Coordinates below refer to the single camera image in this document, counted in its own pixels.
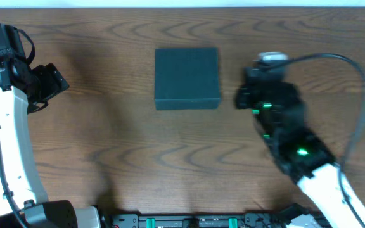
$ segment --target green led indicator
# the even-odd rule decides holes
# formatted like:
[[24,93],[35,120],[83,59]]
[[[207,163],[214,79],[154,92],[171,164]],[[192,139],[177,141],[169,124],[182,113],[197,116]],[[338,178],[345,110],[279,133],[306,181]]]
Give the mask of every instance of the green led indicator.
[[263,108],[271,108],[272,104],[271,103],[264,103],[263,104]]
[[305,156],[305,155],[309,154],[308,151],[306,151],[305,149],[302,149],[302,148],[298,149],[297,153],[301,156]]

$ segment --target green clip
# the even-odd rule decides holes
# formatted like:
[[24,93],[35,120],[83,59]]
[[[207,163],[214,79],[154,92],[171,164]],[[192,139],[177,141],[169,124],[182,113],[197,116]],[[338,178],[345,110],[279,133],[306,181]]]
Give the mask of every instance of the green clip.
[[153,218],[146,219],[146,228],[155,228],[155,219]]
[[229,218],[229,228],[238,228],[237,218]]

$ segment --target dark green box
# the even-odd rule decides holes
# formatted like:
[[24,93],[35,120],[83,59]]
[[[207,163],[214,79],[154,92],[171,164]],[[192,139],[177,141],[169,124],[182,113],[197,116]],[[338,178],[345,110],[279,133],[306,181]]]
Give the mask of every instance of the dark green box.
[[220,101],[216,48],[155,50],[157,110],[215,109]]

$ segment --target cable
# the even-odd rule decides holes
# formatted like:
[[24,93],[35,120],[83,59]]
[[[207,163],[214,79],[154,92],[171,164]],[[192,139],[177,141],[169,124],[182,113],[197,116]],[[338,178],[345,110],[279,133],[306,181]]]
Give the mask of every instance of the cable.
[[26,222],[21,218],[21,216],[19,214],[19,211],[16,210],[17,205],[13,201],[13,198],[12,198],[12,195],[11,195],[11,191],[8,188],[8,185],[7,185],[5,171],[4,171],[4,166],[3,166],[3,158],[2,158],[2,151],[1,151],[1,142],[0,142],[0,179],[1,179],[1,185],[2,185],[3,190],[4,190],[4,195],[6,197],[6,200],[8,200],[8,203],[10,204],[10,207],[12,209],[13,215],[15,216],[15,218],[17,219],[17,221],[19,222],[19,224],[23,228],[27,228]]
[[361,220],[359,214],[356,212],[356,210],[354,209],[352,203],[350,202],[349,196],[347,195],[344,187],[343,187],[343,171],[345,169],[345,164],[346,161],[350,158],[355,145],[357,144],[357,142],[359,141],[362,132],[364,131],[364,125],[365,125],[365,71],[362,69],[362,67],[355,61],[349,59],[348,57],[339,55],[339,54],[331,54],[331,53],[318,53],[318,54],[310,54],[307,56],[302,56],[299,58],[295,58],[292,60],[288,60],[286,62],[283,63],[279,63],[277,65],[274,66],[267,66],[264,68],[261,68],[262,70],[272,70],[275,68],[280,68],[280,67],[284,67],[287,65],[290,65],[292,63],[296,63],[299,61],[305,61],[305,60],[313,60],[313,59],[318,59],[318,58],[335,58],[335,59],[339,59],[339,60],[343,60],[346,61],[347,63],[350,63],[356,70],[357,72],[359,72],[362,82],[363,82],[363,89],[364,89],[364,93],[363,93],[363,97],[362,97],[362,107],[360,110],[360,114],[359,114],[359,118],[357,119],[357,123],[355,125],[355,129],[354,129],[354,133],[352,134],[352,137],[350,138],[350,140],[348,141],[345,151],[343,153],[343,156],[340,157],[340,162],[339,162],[339,170],[338,170],[338,181],[339,181],[339,186],[340,186],[340,190],[343,194],[344,200],[346,202],[346,204],[349,206],[350,211],[352,211],[355,219],[357,219],[357,221],[360,223],[361,227],[365,228],[365,224],[364,222]]

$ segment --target wooden table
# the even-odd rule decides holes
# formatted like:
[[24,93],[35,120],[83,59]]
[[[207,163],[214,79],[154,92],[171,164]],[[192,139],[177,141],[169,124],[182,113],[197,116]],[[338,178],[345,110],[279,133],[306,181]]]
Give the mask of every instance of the wooden table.
[[[365,8],[0,9],[1,22],[33,39],[32,67],[53,62],[70,84],[29,115],[50,200],[98,202],[110,212],[313,206],[273,164],[250,111],[235,110],[243,67],[263,51],[339,53],[365,66]],[[219,48],[222,103],[156,111],[154,50],[188,47]],[[288,81],[309,105],[312,128],[340,155],[360,107],[359,76],[317,60],[292,66]],[[365,204],[365,134],[347,175]]]

